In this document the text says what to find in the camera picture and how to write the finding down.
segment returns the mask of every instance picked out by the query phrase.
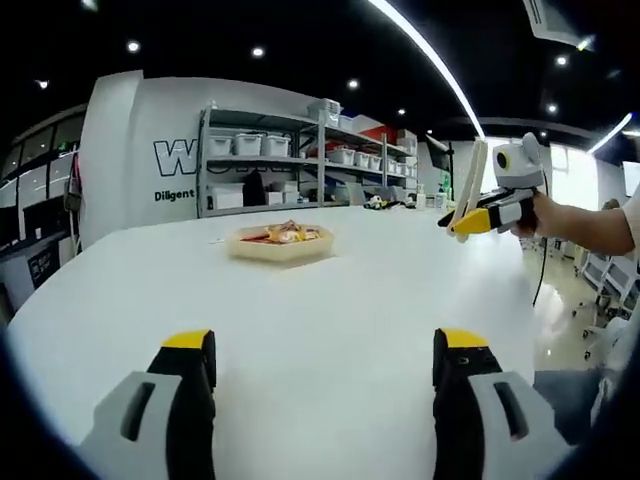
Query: curved led light strip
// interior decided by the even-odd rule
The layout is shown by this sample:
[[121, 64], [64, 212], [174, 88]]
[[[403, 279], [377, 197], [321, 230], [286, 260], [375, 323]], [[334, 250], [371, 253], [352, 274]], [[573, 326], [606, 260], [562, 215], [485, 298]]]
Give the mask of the curved led light strip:
[[622, 119], [622, 121], [614, 127], [609, 133], [605, 135], [605, 137], [596, 143], [591, 149], [588, 151], [589, 154], [593, 155], [597, 150], [599, 150], [605, 143], [615, 137], [620, 130], [622, 130], [633, 118], [633, 113], [627, 113], [627, 115]]
[[453, 78], [453, 75], [451, 74], [447, 66], [444, 64], [440, 56], [436, 53], [433, 47], [429, 45], [429, 42], [427, 42], [425, 38], [422, 35], [420, 35], [420, 33], [414, 28], [414, 26], [411, 25], [409, 21], [406, 18], [404, 18], [402, 14], [398, 12], [393, 6], [391, 6], [389, 2], [387, 2], [386, 0], [369, 0], [369, 3], [373, 4], [378, 10], [380, 10], [387, 17], [389, 17], [389, 19], [393, 23], [395, 23], [400, 29], [402, 29], [404, 33], [409, 35], [411, 40], [413, 40], [414, 43], [420, 48], [420, 50], [422, 50], [423, 53], [429, 58], [429, 60], [431, 60], [431, 62], [435, 65], [435, 67], [440, 72], [440, 75], [444, 77], [444, 79], [447, 81], [447, 83], [449, 84], [453, 92], [456, 94], [456, 97], [458, 97], [460, 104], [462, 105], [464, 110], [467, 112], [467, 115], [469, 115], [469, 118], [471, 119], [471, 123], [473, 123], [473, 126], [476, 128], [476, 132], [478, 132], [478, 136], [482, 140], [485, 140], [484, 132], [482, 131], [482, 127], [480, 126], [478, 117], [476, 116], [476, 114], [473, 112], [473, 109], [471, 108], [471, 104], [469, 103], [469, 100], [467, 100], [467, 97], [462, 92], [460, 85], [458, 85], [458, 82], [456, 81], [456, 79]]

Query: black cable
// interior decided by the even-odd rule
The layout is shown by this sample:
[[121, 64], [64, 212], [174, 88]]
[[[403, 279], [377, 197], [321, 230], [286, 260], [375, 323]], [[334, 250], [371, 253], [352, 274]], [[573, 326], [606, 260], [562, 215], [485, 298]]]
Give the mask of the black cable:
[[[544, 176], [544, 189], [545, 192], [547, 194], [547, 197], [549, 196], [549, 182], [547, 182], [547, 175], [544, 173], [544, 170], [542, 170], [542, 175]], [[547, 246], [549, 245], [549, 240], [544, 237], [542, 239], [543, 242], [543, 247], [542, 247], [542, 271], [540, 272], [540, 281], [538, 282], [538, 288], [536, 289], [536, 294], [533, 297], [533, 306], [536, 306], [536, 302], [538, 301], [538, 294], [540, 293], [540, 287], [542, 286], [542, 279], [544, 278], [544, 267], [547, 264]]]

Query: white sleeve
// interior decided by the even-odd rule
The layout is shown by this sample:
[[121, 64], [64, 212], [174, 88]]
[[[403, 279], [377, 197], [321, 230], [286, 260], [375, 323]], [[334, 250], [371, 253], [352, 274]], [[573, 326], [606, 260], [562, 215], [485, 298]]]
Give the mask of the white sleeve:
[[622, 210], [627, 217], [629, 230], [633, 237], [633, 244], [636, 250], [638, 250], [640, 247], [640, 186], [636, 189], [633, 197], [624, 204]]

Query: black ceiling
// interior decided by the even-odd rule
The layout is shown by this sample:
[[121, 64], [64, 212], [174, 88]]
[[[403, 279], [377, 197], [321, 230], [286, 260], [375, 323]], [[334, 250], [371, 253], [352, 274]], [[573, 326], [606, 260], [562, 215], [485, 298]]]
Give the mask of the black ceiling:
[[[581, 31], [596, 34], [596, 53], [535, 38], [522, 0], [392, 3], [440, 53], [480, 117], [606, 132], [637, 110], [633, 2], [556, 2]], [[35, 0], [4, 8], [10, 14], [3, 18], [12, 21], [2, 33], [10, 75], [3, 150], [26, 128], [87, 102], [97, 77], [133, 69], [146, 77], [220, 77], [334, 98], [395, 127], [435, 128], [440, 138], [474, 133], [445, 127], [464, 116], [462, 107], [408, 37], [367, 0], [103, 0], [97, 12], [80, 0]], [[141, 43], [137, 55], [127, 53], [129, 39]], [[255, 45], [267, 50], [262, 60], [250, 57]], [[555, 65], [559, 54], [569, 55], [566, 68]], [[349, 91], [349, 78], [361, 88]], [[50, 80], [49, 88], [41, 91], [35, 79]], [[553, 117], [548, 101], [559, 105]], [[404, 117], [399, 108], [407, 110]]]

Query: floor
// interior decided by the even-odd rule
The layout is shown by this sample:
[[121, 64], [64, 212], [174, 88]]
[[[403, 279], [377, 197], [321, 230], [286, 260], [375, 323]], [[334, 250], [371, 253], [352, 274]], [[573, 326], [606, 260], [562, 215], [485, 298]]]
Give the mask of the floor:
[[[525, 266], [535, 285], [540, 279], [542, 254], [525, 250]], [[599, 359], [594, 354], [585, 361], [584, 353], [589, 344], [582, 332], [591, 325], [595, 307], [595, 292], [580, 277], [576, 277], [573, 259], [562, 259], [559, 254], [547, 256], [545, 274], [535, 306], [535, 316], [543, 325], [536, 339], [536, 370], [574, 369], [585, 370]], [[587, 308], [572, 311], [580, 302]]]

